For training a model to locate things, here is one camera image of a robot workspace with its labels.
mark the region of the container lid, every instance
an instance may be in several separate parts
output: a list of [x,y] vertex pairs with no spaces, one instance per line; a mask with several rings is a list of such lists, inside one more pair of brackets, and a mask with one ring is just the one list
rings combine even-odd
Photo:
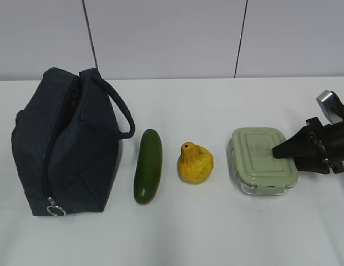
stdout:
[[279,130],[269,127],[235,130],[230,140],[234,172],[242,182],[257,186],[258,193],[281,193],[294,186],[298,170],[293,159],[272,155],[272,149],[285,140]]

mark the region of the white wall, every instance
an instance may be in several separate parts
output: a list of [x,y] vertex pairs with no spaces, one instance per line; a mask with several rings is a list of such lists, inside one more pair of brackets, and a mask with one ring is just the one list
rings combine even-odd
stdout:
[[234,76],[245,0],[85,0],[109,79]]
[[0,0],[0,80],[93,66],[81,1]]
[[[85,0],[106,79],[233,77],[246,0]],[[94,67],[81,0],[0,0],[0,80]],[[344,0],[249,0],[236,77],[344,75]]]
[[344,75],[344,0],[249,0],[236,77]]

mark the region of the lunch bag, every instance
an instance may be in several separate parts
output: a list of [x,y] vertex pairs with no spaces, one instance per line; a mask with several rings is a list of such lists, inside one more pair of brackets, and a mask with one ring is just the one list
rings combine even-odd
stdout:
[[[109,97],[129,132],[120,132]],[[12,132],[14,161],[33,215],[102,212],[119,164],[119,140],[134,133],[129,109],[96,68],[79,76],[47,70]]]

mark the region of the glass food container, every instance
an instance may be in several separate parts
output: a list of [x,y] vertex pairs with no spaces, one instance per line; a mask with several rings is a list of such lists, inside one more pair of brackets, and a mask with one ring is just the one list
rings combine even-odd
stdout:
[[282,195],[298,180],[292,158],[276,159],[272,149],[285,141],[284,135],[269,127],[234,131],[229,141],[234,177],[251,195]]

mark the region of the cucumber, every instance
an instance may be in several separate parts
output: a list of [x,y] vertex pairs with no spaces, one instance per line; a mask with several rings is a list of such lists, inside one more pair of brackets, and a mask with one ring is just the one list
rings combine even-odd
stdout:
[[140,204],[156,195],[162,171],[162,143],[159,134],[147,129],[141,138],[134,181],[134,197]]

